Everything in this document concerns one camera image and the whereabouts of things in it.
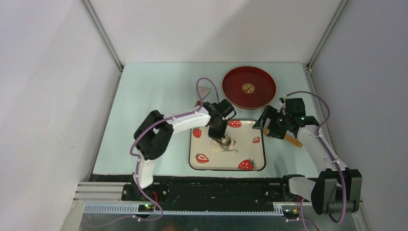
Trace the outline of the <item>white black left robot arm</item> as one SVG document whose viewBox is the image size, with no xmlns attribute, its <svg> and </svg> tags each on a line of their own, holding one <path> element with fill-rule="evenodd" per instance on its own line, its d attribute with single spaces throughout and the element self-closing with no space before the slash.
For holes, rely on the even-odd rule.
<svg viewBox="0 0 408 231">
<path fill-rule="evenodd" d="M 151 111 L 134 133 L 134 143 L 130 155 L 136 156 L 137 163 L 133 175 L 136 183 L 133 193 L 140 200 L 147 200 L 152 194 L 155 163 L 166 151 L 174 134 L 195 127 L 208 127 L 208 137 L 220 148 L 227 149 L 231 139 L 226 135 L 228 116 L 234 107 L 224 99 L 219 103 L 204 102 L 191 111 L 179 115 L 165 116 L 159 111 Z"/>
</svg>

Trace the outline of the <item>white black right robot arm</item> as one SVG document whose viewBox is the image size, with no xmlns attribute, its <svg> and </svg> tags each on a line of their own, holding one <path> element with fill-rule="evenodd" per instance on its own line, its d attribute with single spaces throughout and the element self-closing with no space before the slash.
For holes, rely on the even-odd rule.
<svg viewBox="0 0 408 231">
<path fill-rule="evenodd" d="M 303 99 L 287 99 L 280 109 L 266 106 L 253 128 L 281 140 L 292 133 L 310 155 L 319 174 L 317 180 L 301 175 L 284 176 L 286 183 L 280 187 L 282 199 L 292 201 L 301 196 L 311 202 L 319 215 L 359 210 L 361 173 L 350 169 L 330 147 L 320 132 L 320 123 L 314 116 L 306 115 Z"/>
</svg>

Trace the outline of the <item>wooden dough roller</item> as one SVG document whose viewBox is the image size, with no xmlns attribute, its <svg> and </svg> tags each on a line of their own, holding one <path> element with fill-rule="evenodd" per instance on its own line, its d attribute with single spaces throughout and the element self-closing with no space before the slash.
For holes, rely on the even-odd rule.
<svg viewBox="0 0 408 231">
<path fill-rule="evenodd" d="M 262 129 L 262 132 L 263 132 L 263 134 L 264 134 L 265 136 L 267 136 L 267 137 L 273 139 L 274 137 L 272 137 L 271 135 L 269 135 L 269 132 L 270 132 L 270 130 L 269 130 L 269 128 L 268 128 L 269 125 L 270 125 L 270 119 L 267 119 L 266 122 L 265 122 L 264 128 Z M 284 136 L 283 139 L 284 139 L 285 141 L 291 143 L 292 145 L 298 147 L 298 148 L 302 148 L 302 147 L 303 147 L 303 144 L 302 144 L 297 138 L 295 138 L 293 135 L 290 135 L 290 134 L 287 133 L 287 134 L 285 134 L 285 136 Z"/>
</svg>

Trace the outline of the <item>strawberry print rectangular tray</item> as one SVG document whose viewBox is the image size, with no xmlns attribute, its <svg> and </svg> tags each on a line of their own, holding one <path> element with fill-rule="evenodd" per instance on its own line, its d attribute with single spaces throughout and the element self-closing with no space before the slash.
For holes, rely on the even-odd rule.
<svg viewBox="0 0 408 231">
<path fill-rule="evenodd" d="M 236 144 L 221 152 L 211 148 L 208 127 L 191 129 L 189 164 L 195 170 L 261 171 L 266 155 L 260 130 L 254 120 L 230 120 L 225 136 Z"/>
</svg>

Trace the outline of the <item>white dough piece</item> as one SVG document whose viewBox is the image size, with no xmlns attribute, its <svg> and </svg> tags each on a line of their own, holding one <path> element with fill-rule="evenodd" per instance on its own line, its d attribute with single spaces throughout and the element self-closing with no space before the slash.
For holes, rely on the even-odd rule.
<svg viewBox="0 0 408 231">
<path fill-rule="evenodd" d="M 221 139 L 220 143 L 218 143 L 218 142 L 216 142 L 214 140 L 211 140 L 211 142 L 210 142 L 211 148 L 214 151 L 217 151 L 217 152 L 221 152 L 221 151 L 224 151 L 224 150 L 227 150 L 227 149 L 231 149 L 235 144 L 236 144 L 236 142 L 235 142 L 234 139 L 230 140 L 227 137 Z"/>
</svg>

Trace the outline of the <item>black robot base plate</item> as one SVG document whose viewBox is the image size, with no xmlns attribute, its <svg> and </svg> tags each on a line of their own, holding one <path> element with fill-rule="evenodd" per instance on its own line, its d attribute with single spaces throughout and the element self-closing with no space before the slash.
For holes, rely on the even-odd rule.
<svg viewBox="0 0 408 231">
<path fill-rule="evenodd" d="M 165 211 L 272 212 L 274 203 L 297 203 L 282 178 L 155 176 L 144 193 Z"/>
</svg>

